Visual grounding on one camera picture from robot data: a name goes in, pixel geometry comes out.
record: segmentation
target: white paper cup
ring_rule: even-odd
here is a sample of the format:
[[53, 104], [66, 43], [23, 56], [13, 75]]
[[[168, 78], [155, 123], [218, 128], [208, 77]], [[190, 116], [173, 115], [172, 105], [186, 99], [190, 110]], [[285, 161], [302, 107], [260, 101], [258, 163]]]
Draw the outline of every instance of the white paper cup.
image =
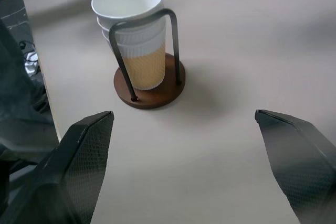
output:
[[[92, 0], [91, 6], [109, 45], [109, 29], [115, 23], [147, 17], [164, 7], [162, 0]], [[165, 74], [165, 18], [118, 30], [115, 38], [133, 87], [158, 86]]]

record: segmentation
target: brown wooden disc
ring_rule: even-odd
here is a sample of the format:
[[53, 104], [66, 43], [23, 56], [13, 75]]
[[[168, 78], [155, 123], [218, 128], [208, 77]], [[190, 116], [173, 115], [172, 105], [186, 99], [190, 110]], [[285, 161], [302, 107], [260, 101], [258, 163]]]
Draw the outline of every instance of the brown wooden disc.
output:
[[182, 92], [185, 85], [185, 69], [180, 62], [180, 73], [182, 84], [177, 86], [175, 83], [174, 56], [166, 53], [165, 76], [159, 86], [151, 90], [134, 89], [138, 101], [131, 100], [131, 94], [128, 91], [126, 82], [120, 68], [114, 75], [114, 88], [120, 99], [127, 105], [137, 109], [155, 109], [174, 101]]

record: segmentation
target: white table surface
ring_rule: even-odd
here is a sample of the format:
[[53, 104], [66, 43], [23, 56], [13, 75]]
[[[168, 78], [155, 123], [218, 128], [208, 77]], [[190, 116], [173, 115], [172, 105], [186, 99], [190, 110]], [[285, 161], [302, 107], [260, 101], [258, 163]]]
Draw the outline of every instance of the white table surface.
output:
[[115, 114], [92, 223], [298, 223], [254, 112], [333, 135], [336, 0], [165, 0], [187, 82], [152, 111], [118, 98], [118, 65], [90, 0], [24, 1], [60, 136], [85, 116]]

